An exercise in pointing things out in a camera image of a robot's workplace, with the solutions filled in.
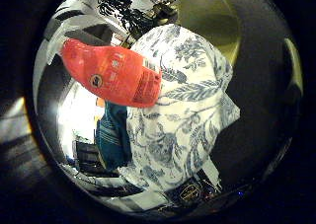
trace floral fabric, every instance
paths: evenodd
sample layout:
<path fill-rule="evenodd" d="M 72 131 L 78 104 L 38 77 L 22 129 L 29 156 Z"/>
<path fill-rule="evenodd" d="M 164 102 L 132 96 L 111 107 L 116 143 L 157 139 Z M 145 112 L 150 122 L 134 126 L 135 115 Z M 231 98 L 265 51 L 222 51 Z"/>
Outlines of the floral fabric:
<path fill-rule="evenodd" d="M 217 134 L 240 116 L 225 90 L 233 74 L 205 38 L 176 25 L 151 30 L 132 50 L 158 64 L 161 94 L 152 108 L 127 108 L 132 161 L 118 171 L 137 187 L 169 190 L 207 160 Z"/>

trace teal fabric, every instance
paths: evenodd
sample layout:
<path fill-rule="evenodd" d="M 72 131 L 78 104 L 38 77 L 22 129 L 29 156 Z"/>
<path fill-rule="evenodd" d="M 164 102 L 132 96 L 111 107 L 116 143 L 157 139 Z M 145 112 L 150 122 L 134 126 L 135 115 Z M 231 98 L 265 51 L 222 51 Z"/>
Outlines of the teal fabric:
<path fill-rule="evenodd" d="M 107 102 L 105 114 L 97 123 L 96 144 L 109 172 L 131 159 L 126 118 L 126 107 Z"/>

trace logo on bottle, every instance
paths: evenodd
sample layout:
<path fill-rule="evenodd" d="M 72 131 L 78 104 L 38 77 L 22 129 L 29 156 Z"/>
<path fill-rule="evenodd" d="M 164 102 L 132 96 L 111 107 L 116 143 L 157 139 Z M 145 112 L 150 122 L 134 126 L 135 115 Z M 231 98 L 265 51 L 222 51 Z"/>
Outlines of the logo on bottle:
<path fill-rule="evenodd" d="M 90 78 L 90 84 L 94 88 L 101 88 L 103 85 L 102 77 L 98 74 L 92 75 Z"/>

